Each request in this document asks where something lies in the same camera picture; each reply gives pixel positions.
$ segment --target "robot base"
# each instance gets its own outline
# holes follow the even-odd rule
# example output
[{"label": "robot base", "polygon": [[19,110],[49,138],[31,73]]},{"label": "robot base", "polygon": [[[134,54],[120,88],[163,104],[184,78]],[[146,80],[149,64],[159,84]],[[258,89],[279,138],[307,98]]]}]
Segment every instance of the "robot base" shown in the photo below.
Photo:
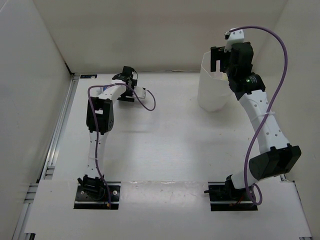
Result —
[{"label": "robot base", "polygon": [[225,182],[209,182],[208,185],[209,190],[204,193],[209,193],[212,212],[258,210],[258,207],[252,203],[245,190],[239,198],[234,199],[230,197]]},{"label": "robot base", "polygon": [[120,200],[120,182],[108,182],[108,187],[111,196],[111,208],[107,206],[108,193],[107,189],[103,189],[102,194],[99,197],[91,195],[80,184],[77,187],[74,209],[99,209],[99,210],[118,210]]}]

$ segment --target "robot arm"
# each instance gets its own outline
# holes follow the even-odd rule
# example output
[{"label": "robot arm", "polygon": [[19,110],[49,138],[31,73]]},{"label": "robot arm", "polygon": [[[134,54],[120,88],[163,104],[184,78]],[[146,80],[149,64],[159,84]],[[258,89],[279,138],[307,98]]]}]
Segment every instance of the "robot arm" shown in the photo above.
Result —
[{"label": "robot arm", "polygon": [[[117,83],[123,83],[123,81],[118,79],[111,81],[111,84],[117,84]],[[97,116],[99,116],[99,114],[103,116],[104,114],[106,114],[104,111],[107,112],[108,118],[106,123],[109,125],[108,127],[104,127],[101,131],[99,131],[99,138],[98,138],[97,159],[98,159],[98,165],[102,175],[104,175],[104,152],[106,147],[106,140],[107,140],[109,131],[111,131],[114,124],[113,103],[118,98],[120,98],[120,96],[123,93],[125,93],[126,90],[127,88],[124,85],[115,85],[115,86],[108,87],[99,96],[93,98],[95,100],[94,104],[97,104],[97,102],[103,102],[103,105],[107,105],[107,107],[104,110],[101,109],[96,111]],[[90,115],[89,113],[92,113],[92,111],[91,109],[88,108],[87,115]],[[85,170],[85,174],[89,178],[94,179],[95,177],[99,177],[99,173],[96,168],[96,162],[95,162],[95,150],[96,150],[96,139],[97,139],[97,133],[95,131],[95,128],[90,130],[89,135],[90,135],[90,147],[89,147],[88,163]]]},{"label": "robot arm", "polygon": [[[137,86],[138,80],[133,79],[133,72],[135,72],[133,68],[124,66],[122,73],[119,73],[112,78],[110,83],[112,86],[106,88],[97,97],[91,97],[99,129],[97,163],[102,176],[104,175],[104,150],[106,147],[106,140],[109,132],[114,126],[113,103],[116,100],[126,102],[135,101],[134,94],[126,85],[130,86],[140,99],[146,97],[146,90]],[[104,191],[105,186],[96,166],[95,153],[97,132],[94,115],[89,102],[87,104],[86,125],[88,126],[90,135],[89,155],[85,175],[83,179],[78,178],[78,182],[86,193],[89,193],[91,196],[99,197],[101,191]]]},{"label": "robot arm", "polygon": [[[226,32],[225,47],[211,48],[211,72],[220,71],[228,76],[229,87],[245,109],[254,131],[257,131],[265,114],[269,114],[257,139],[260,155],[250,159],[248,164],[248,185],[288,173],[301,156],[299,146],[291,146],[280,130],[274,112],[267,112],[268,99],[265,85],[258,74],[252,72],[254,52],[250,42],[244,42],[243,30]],[[244,171],[227,177],[225,185],[235,198],[245,191]]]}]

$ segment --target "white enclosure wall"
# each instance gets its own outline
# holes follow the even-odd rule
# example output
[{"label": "white enclosure wall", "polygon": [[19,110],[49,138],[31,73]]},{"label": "white enclosure wall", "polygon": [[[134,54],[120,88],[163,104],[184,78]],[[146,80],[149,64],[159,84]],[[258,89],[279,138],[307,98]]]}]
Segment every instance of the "white enclosure wall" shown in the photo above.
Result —
[{"label": "white enclosure wall", "polygon": [[[199,70],[235,26],[275,26],[286,0],[34,0],[72,72]],[[266,34],[248,33],[257,54]]]},{"label": "white enclosure wall", "polygon": [[31,0],[0,0],[0,239],[12,239],[70,75]]},{"label": "white enclosure wall", "polygon": [[[320,2],[289,0],[275,31],[284,40],[289,57],[288,73],[274,108],[281,129],[302,156],[289,174],[295,180],[311,232],[320,239]],[[284,66],[279,43],[270,37],[256,61],[269,97]]]}]

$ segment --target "white table surface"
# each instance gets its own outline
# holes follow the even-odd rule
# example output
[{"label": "white table surface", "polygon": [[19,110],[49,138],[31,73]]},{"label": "white table surface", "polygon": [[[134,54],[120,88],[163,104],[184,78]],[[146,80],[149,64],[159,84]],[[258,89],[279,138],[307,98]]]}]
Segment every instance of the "white table surface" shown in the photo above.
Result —
[{"label": "white table surface", "polygon": [[[154,93],[156,109],[116,102],[105,149],[107,181],[122,182],[119,210],[73,209],[89,152],[87,89],[111,77],[79,80],[53,178],[40,182],[26,226],[36,240],[298,240],[311,235],[294,183],[279,177],[259,184],[264,201],[258,211],[210,212],[203,194],[207,182],[224,182],[243,168],[254,131],[234,96],[219,112],[198,106],[197,73],[139,75],[138,85]],[[144,102],[153,104],[149,95]],[[258,152],[255,144],[252,156]]]}]

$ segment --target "white cup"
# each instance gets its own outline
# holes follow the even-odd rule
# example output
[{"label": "white cup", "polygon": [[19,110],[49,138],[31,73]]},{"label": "white cup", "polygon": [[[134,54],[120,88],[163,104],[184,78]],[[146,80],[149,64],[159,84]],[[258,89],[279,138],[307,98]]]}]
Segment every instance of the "white cup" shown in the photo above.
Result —
[{"label": "white cup", "polygon": [[221,110],[232,95],[228,77],[220,72],[220,61],[216,63],[216,72],[210,72],[211,53],[203,55],[198,88],[198,104],[208,112]]}]

